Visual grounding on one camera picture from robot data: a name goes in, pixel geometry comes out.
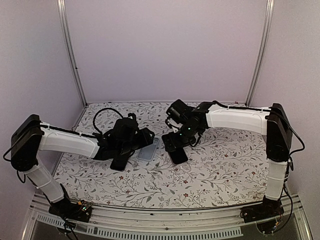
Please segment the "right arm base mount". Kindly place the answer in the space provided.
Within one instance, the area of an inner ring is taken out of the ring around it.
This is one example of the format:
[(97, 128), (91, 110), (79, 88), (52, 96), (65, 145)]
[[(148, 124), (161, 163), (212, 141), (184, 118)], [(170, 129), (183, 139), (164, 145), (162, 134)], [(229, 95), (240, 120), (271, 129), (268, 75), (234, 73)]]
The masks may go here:
[(245, 223), (276, 217), (283, 213), (284, 209), (280, 199), (270, 200), (268, 198), (264, 198), (262, 203), (242, 207), (240, 209), (240, 217)]

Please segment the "floral table mat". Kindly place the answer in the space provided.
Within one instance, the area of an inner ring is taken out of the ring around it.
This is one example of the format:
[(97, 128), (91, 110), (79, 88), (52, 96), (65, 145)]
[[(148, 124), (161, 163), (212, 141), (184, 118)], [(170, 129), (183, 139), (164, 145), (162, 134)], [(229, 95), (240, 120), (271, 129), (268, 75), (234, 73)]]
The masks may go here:
[(160, 142), (151, 161), (134, 154), (124, 171), (99, 161), (65, 153), (54, 173), (72, 199), (96, 204), (148, 209), (190, 209), (261, 201), (269, 163), (260, 134), (211, 128), (188, 161), (174, 165)]

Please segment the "light blue phone case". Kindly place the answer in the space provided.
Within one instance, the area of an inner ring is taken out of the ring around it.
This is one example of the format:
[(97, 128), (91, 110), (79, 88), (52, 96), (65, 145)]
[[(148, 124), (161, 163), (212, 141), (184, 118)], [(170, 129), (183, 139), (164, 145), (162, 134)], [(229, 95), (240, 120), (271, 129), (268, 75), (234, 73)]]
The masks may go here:
[(159, 138), (155, 137), (153, 139), (153, 143), (141, 148), (137, 154), (137, 159), (142, 161), (150, 162), (153, 160), (154, 155), (156, 153), (157, 147), (159, 145)]

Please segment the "front aluminium rail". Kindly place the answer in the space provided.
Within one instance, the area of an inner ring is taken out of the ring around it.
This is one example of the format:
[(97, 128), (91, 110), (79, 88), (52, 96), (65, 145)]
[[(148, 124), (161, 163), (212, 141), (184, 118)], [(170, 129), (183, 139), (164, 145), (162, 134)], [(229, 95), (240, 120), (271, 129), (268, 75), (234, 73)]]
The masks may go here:
[(24, 240), (313, 240), (298, 195), (281, 199), (283, 215), (245, 222), (243, 206), (147, 209), (94, 204), (88, 222), (72, 229), (49, 213), (35, 194), (22, 230)]

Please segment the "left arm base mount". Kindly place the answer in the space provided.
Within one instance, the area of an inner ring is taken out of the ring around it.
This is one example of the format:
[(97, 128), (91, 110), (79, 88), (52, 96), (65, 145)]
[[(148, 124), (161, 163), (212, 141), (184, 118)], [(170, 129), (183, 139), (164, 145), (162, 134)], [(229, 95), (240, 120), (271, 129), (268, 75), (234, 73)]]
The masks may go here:
[(71, 202), (68, 199), (63, 199), (55, 203), (51, 202), (48, 212), (62, 219), (88, 223), (92, 214), (92, 204), (84, 200)]

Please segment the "black purple phone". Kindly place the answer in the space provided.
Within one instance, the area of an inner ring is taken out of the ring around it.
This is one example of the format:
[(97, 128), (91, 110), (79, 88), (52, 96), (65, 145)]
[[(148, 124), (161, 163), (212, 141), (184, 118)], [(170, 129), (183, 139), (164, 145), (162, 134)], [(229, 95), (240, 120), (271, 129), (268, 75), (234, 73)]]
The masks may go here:
[(188, 161), (187, 154), (183, 148), (168, 153), (173, 164), (180, 165)]

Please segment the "left aluminium frame post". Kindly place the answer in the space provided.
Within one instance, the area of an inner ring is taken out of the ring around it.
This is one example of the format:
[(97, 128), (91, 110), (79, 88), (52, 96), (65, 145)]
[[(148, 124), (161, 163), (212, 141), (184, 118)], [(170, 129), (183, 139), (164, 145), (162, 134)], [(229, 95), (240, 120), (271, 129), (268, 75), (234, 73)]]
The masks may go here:
[(76, 57), (75, 57), (75, 53), (72, 45), (71, 33), (70, 33), (68, 17), (67, 17), (66, 1), (57, 0), (57, 7), (58, 7), (58, 14), (60, 18), (61, 27), (62, 27), (62, 34), (64, 37), (66, 51), (67, 51), (68, 59), (70, 62), (70, 67), (73, 74), (75, 86), (76, 86), (81, 104), (85, 108), (88, 105), (88, 102), (87, 102), (85, 91), (81, 82), (79, 68), (77, 65), (77, 61), (76, 61)]

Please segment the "left black phone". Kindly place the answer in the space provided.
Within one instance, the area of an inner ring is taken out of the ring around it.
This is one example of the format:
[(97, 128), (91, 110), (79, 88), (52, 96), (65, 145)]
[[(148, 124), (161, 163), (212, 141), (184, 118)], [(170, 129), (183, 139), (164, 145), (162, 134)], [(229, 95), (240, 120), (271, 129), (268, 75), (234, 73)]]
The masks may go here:
[(117, 155), (111, 162), (110, 168), (114, 171), (123, 172), (126, 168), (131, 153)]

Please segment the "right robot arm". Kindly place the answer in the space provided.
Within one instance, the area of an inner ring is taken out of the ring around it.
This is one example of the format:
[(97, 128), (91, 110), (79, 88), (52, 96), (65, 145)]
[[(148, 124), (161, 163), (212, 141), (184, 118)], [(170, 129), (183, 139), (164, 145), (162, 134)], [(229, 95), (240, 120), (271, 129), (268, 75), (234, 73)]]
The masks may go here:
[(269, 162), (267, 199), (259, 206), (262, 218), (269, 218), (278, 210), (278, 201), (287, 176), (293, 132), (281, 104), (252, 108), (227, 106), (218, 101), (204, 101), (193, 107), (178, 99), (166, 111), (167, 119), (181, 126), (164, 134), (161, 139), (165, 151), (176, 165), (188, 160), (184, 148), (199, 142), (209, 128), (230, 128), (258, 133), (266, 138), (266, 157)]

